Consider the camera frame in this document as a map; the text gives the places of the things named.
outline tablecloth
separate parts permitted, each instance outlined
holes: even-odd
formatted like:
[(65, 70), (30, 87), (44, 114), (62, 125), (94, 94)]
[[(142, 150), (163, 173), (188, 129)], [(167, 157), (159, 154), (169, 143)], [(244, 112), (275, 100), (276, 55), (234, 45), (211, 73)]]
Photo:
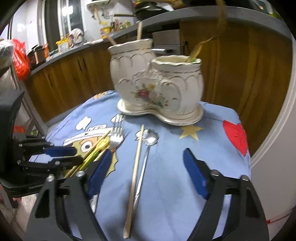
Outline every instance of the tablecloth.
[[(112, 127), (112, 118), (118, 114), (120, 97), (108, 91), (87, 100), (70, 113), (47, 137), (55, 145), (73, 145), (86, 152), (97, 137), (88, 133), (96, 129)], [(192, 232), (204, 207), (184, 167), (182, 153), (190, 148), (195, 157), (217, 169), (223, 175), (239, 178), (250, 176), (250, 154), (245, 132), (233, 109), (201, 102), (203, 118), (192, 126), (171, 126), (153, 115), (126, 116), (123, 124), (125, 140), (114, 154), (109, 173), (105, 178), (98, 201), (96, 218), (109, 241), (123, 239), (126, 221), (134, 156), (137, 147), (135, 134), (141, 124), (159, 134), (158, 144), (150, 149), (143, 186), (133, 228), (133, 241), (184, 241)], [(142, 146), (139, 164), (144, 158)], [(31, 161), (48, 162), (52, 158), (43, 154)], [(223, 210), (215, 237), (222, 234), (229, 209), (230, 196), (224, 198)], [(71, 217), (71, 206), (66, 213), (72, 232), (80, 237)]]

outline countertop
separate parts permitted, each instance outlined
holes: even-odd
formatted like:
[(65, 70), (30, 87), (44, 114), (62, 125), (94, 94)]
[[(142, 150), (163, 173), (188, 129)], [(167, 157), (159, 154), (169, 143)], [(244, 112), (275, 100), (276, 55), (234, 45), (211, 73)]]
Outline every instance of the countertop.
[[(291, 32), (285, 22), (274, 18), (272, 16), (269, 16), (265, 13), (261, 13), (255, 10), (247, 9), (247, 8), (240, 8), (240, 7), (232, 7), (232, 6), (226, 6), (226, 13), (228, 16), (228, 19), (230, 21), (243, 21), (250, 24), (255, 24), (258, 26), (262, 26), (268, 29), (271, 29), (281, 35), (284, 35), (287, 38), (291, 39)], [(163, 25), (166, 23), (173, 23), (173, 22), (181, 22), (181, 21), (187, 21), (192, 19), (209, 19), (209, 18), (217, 18), (217, 12), (218, 7), (217, 6), (199, 6), (199, 7), (188, 7), (188, 8), (182, 8), (179, 10), (174, 10), (171, 12), (166, 12), (163, 14), (159, 14), (157, 16), (148, 18), (144, 21), (142, 21), (143, 28), (147, 26), (152, 25)], [(134, 24), (131, 27), (124, 29), (120, 31), (119, 33), (113, 35), (113, 38), (119, 38), (123, 35), (126, 35), (131, 32), (136, 32), (138, 28), (138, 24)], [(108, 40), (104, 40), (101, 43), (95, 44), (99, 45), (104, 42), (108, 42)], [(55, 61), (58, 61), (59, 59), (66, 57), (72, 53), (76, 53), (80, 50), (92, 47), (94, 45), (83, 45), (81, 47), (72, 49), (64, 54), (61, 54), (48, 62), (38, 66), (36, 69), (34, 69), (31, 72), (31, 75), (37, 73), (41, 69), (45, 68), (46, 66), (54, 63)]]

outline screw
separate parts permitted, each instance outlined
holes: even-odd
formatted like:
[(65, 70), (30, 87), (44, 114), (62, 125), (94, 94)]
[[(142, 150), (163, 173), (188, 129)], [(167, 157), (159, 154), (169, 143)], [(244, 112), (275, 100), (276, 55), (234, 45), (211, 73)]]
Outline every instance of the screw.
[(211, 175), (218, 177), (218, 176), (220, 176), (220, 172), (218, 170), (211, 170)]
[(54, 180), (54, 175), (53, 174), (50, 174), (47, 178), (46, 178), (46, 181), (47, 182), (52, 182)]
[(84, 171), (78, 171), (78, 172), (76, 173), (76, 176), (77, 176), (77, 177), (82, 177), (84, 174), (85, 174)]
[(249, 177), (247, 175), (242, 175), (241, 179), (244, 181), (250, 181)]

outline yellow star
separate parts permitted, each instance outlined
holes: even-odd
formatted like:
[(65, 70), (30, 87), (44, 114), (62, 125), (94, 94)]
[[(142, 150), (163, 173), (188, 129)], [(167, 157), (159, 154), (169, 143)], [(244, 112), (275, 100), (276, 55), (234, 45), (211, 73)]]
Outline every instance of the yellow star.
[(203, 128), (195, 125), (189, 125), (182, 126), (181, 129), (183, 130), (183, 133), (179, 139), (184, 138), (186, 136), (192, 136), (194, 139), (198, 140), (196, 132), (202, 130)]

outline fork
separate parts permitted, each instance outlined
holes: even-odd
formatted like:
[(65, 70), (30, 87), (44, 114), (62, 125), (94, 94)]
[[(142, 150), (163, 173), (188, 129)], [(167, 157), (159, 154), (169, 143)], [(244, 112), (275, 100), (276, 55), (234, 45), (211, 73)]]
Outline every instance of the fork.
[[(124, 140), (124, 133), (123, 133), (124, 120), (125, 120), (125, 116), (122, 114), (117, 114), (115, 116), (108, 149), (112, 150), (115, 147), (117, 147), (121, 142), (123, 142), (123, 140)], [(93, 213), (96, 213), (96, 207), (98, 205), (98, 197), (99, 197), (98, 194), (94, 195), (91, 198), (91, 200), (89, 201), (89, 204), (91, 206)]]

